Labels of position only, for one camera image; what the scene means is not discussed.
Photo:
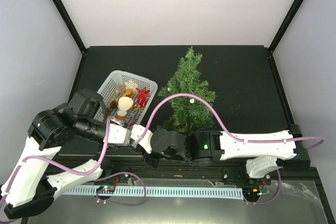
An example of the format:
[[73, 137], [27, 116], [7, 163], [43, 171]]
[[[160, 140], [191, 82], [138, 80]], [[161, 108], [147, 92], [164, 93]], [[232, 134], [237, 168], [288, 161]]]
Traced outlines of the small green christmas tree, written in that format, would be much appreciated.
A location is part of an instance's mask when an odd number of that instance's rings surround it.
[[[208, 81], [201, 80], [201, 72], [197, 69], [202, 61], [202, 54], [189, 48], [186, 55], [179, 61], [178, 68], [167, 84], [158, 92], [165, 99], [178, 93], [193, 94], [213, 105], [216, 94], [208, 89]], [[164, 122], [164, 128], [174, 130], [174, 123], [188, 124], [188, 131], [211, 129], [214, 116], [210, 109], [195, 98], [178, 97], [169, 101], [173, 114]]]

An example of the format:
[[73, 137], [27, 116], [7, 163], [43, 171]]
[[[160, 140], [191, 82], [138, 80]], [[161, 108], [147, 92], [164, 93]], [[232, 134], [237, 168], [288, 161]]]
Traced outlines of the red glitter star ornament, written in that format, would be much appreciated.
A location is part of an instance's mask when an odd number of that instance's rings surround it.
[[136, 88], [137, 90], [137, 95], [136, 95], [136, 100], [137, 104], [141, 105], [142, 103], [146, 102], [146, 99], [150, 97], [149, 93], [150, 90], [148, 90], [146, 87], [143, 89]]

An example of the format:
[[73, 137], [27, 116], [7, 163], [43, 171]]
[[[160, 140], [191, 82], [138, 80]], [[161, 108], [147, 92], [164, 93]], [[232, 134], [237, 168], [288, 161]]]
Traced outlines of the white plastic basket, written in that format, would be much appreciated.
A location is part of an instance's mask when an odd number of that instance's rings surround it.
[[103, 97], [108, 116], [116, 116], [118, 101], [121, 97], [133, 100], [133, 108], [124, 119], [124, 124], [131, 127], [140, 124], [152, 102], [158, 85], [156, 82], [129, 72], [116, 70], [109, 74], [97, 93]]

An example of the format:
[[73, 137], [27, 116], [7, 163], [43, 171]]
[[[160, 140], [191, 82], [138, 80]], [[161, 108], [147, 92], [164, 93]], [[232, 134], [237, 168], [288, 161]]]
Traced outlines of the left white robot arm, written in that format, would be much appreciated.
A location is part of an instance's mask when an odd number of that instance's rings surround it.
[[[102, 144], [100, 156], [75, 168], [54, 161], [76, 135]], [[108, 181], [113, 169], [104, 158], [107, 148], [128, 145], [130, 135], [120, 120], [108, 116], [103, 97], [89, 89], [77, 91], [68, 103], [38, 113], [18, 163], [1, 186], [1, 208], [8, 223], [39, 215], [64, 192], [83, 183]]]

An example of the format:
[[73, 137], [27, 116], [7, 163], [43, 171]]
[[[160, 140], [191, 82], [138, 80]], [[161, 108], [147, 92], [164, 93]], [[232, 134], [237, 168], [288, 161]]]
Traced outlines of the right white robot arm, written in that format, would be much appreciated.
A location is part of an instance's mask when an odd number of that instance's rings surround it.
[[181, 159], [194, 166], [209, 166], [229, 159], [246, 159], [238, 171], [239, 179], [250, 184], [270, 172], [298, 161], [299, 148], [288, 141], [288, 130], [268, 134], [233, 134], [224, 131], [198, 131], [186, 136], [159, 129], [138, 135], [139, 144], [149, 154], [160, 158]]

